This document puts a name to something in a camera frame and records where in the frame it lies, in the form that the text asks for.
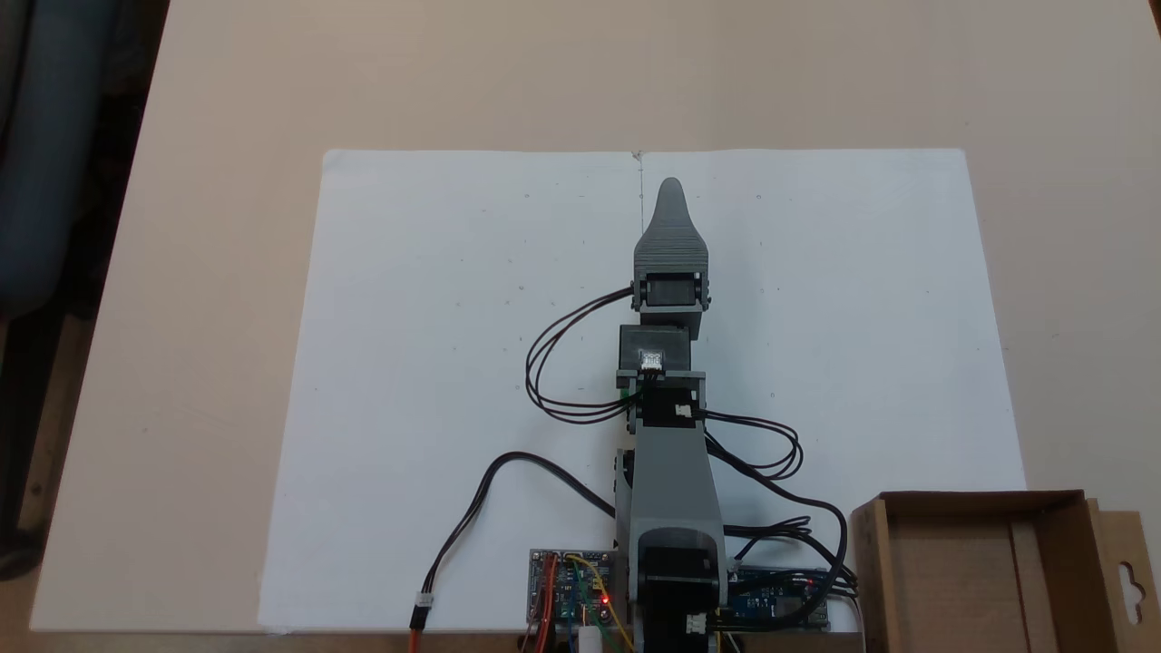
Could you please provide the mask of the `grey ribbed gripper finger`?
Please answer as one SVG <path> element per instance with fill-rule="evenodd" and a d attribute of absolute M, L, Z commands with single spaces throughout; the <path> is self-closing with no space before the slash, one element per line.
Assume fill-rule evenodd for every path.
<path fill-rule="evenodd" d="M 694 227 L 682 182 L 659 182 L 652 218 L 634 247 L 636 273 L 708 273 L 707 244 Z"/>

